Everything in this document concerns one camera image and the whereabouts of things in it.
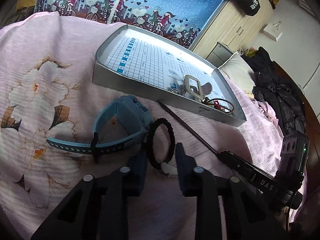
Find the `white grid-lined tray box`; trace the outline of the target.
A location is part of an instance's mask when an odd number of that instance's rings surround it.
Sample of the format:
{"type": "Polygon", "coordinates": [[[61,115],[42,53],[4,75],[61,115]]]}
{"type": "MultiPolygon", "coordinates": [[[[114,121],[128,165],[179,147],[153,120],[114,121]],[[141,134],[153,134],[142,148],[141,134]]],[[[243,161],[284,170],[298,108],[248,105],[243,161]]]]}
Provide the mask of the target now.
{"type": "Polygon", "coordinates": [[[95,54],[93,83],[180,108],[238,127],[246,122],[240,103],[221,72],[188,49],[154,33],[116,23],[95,54]],[[213,91],[197,102],[168,91],[191,75],[213,91]]]}

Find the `beige plastic hair claw clip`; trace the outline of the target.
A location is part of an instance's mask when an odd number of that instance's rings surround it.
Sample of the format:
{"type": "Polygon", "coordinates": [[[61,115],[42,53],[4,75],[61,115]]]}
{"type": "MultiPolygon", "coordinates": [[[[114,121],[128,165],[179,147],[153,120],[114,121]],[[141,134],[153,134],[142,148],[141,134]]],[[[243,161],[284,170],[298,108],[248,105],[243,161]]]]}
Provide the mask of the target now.
{"type": "Polygon", "coordinates": [[[186,75],[180,88],[180,95],[197,102],[202,102],[212,91],[213,87],[210,82],[201,85],[197,78],[186,75]]]}

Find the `blue bicycle-print fabric wardrobe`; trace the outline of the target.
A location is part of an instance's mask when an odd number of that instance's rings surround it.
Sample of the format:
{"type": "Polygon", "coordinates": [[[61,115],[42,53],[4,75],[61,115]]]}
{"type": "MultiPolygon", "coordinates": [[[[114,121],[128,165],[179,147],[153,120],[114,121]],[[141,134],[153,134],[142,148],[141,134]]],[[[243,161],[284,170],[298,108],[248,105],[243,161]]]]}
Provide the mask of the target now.
{"type": "Polygon", "coordinates": [[[224,0],[36,0],[35,12],[58,12],[104,24],[122,22],[189,48],[224,0]]]}

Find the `white pillow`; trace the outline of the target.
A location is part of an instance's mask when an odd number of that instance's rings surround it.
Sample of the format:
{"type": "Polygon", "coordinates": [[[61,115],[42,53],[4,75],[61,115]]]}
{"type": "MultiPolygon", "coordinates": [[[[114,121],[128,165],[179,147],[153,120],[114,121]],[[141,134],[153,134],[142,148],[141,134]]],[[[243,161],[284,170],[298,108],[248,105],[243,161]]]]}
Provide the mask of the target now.
{"type": "Polygon", "coordinates": [[[252,94],[255,86],[254,72],[238,52],[234,53],[218,69],[244,92],[252,94]]]}

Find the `white paper gift bag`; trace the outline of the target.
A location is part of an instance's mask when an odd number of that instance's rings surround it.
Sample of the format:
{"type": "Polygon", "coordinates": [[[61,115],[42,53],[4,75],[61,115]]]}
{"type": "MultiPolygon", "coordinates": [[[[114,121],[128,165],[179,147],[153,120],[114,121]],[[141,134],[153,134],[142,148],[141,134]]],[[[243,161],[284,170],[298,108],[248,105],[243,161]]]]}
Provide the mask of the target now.
{"type": "Polygon", "coordinates": [[[277,22],[274,24],[268,24],[264,29],[263,33],[270,37],[272,40],[278,42],[278,40],[281,38],[283,32],[280,29],[281,22],[277,22]]]}

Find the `pink floral bed sheet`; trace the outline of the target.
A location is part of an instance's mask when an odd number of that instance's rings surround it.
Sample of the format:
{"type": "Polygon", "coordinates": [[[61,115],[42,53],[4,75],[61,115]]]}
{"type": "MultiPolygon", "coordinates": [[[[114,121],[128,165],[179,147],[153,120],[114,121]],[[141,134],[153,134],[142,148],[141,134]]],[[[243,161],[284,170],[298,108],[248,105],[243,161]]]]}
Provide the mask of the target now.
{"type": "MultiPolygon", "coordinates": [[[[33,233],[85,174],[104,176],[129,152],[104,156],[54,149],[47,137],[91,142],[97,115],[121,92],[92,83],[95,52],[123,24],[105,25],[42,12],[1,30],[1,207],[23,239],[33,233]]],[[[172,110],[217,151],[229,150],[274,176],[282,137],[256,103],[227,80],[247,121],[239,128],[172,110]]],[[[138,98],[153,120],[166,118],[186,154],[214,175],[236,174],[156,102],[138,98]]],[[[178,179],[148,166],[142,195],[129,202],[130,239],[194,239],[195,198],[178,179]]]]}

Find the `light blue smart watch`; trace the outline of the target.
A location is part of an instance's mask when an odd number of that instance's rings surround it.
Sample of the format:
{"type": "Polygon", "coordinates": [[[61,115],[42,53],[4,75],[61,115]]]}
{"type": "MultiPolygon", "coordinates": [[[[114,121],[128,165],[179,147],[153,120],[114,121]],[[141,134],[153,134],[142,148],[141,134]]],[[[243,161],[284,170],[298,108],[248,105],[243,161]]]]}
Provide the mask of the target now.
{"type": "Polygon", "coordinates": [[[150,111],[132,95],[121,96],[108,104],[97,116],[90,143],[71,142],[52,137],[47,143],[72,154],[94,158],[140,144],[152,124],[150,111]]]}

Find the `dark wooden hair stick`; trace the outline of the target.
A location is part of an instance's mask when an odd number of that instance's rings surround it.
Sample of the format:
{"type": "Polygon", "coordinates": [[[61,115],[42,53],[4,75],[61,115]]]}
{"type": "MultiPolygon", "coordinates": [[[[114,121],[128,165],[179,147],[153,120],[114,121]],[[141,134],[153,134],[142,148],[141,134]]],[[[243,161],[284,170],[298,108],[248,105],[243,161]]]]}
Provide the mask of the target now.
{"type": "Polygon", "coordinates": [[[194,131],[187,123],[185,123],[177,114],[175,114],[168,106],[157,100],[157,103],[165,110],[170,116],[172,116],[181,126],[183,126],[190,134],[192,134],[200,143],[202,143],[210,152],[218,157],[218,152],[208,143],[203,137],[201,137],[196,131],[194,131]]]}

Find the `black puffer jacket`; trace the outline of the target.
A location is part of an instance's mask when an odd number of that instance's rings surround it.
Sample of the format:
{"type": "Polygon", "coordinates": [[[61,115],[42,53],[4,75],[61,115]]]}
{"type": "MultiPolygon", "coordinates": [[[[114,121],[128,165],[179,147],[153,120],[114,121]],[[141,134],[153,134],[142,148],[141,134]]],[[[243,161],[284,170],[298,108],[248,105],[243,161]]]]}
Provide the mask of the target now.
{"type": "Polygon", "coordinates": [[[305,107],[297,85],[276,72],[275,63],[263,47],[259,47],[252,57],[243,55],[242,59],[253,70],[255,100],[267,102],[273,108],[282,133],[305,133],[305,107]]]}

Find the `grey bedside drawer cabinet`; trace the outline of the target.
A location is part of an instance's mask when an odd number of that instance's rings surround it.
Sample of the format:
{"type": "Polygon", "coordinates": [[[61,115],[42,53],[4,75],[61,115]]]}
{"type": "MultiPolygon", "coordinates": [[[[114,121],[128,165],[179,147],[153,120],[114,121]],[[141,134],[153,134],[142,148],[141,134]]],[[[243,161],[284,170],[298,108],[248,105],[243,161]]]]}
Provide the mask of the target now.
{"type": "Polygon", "coordinates": [[[227,45],[217,42],[206,60],[218,68],[223,65],[233,55],[233,53],[234,52],[231,51],[227,45]]]}

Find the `light wooden wardrobe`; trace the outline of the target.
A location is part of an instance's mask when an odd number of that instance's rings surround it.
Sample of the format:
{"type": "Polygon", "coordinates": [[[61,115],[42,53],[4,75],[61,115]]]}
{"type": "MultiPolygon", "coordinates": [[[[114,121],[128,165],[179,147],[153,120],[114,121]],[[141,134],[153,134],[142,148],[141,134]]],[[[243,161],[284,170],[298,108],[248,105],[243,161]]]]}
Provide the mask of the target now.
{"type": "Polygon", "coordinates": [[[261,8],[256,15],[248,16],[234,0],[224,0],[195,38],[190,50],[207,59],[217,42],[225,44],[232,51],[247,49],[273,13],[269,0],[258,1],[261,8]]]}

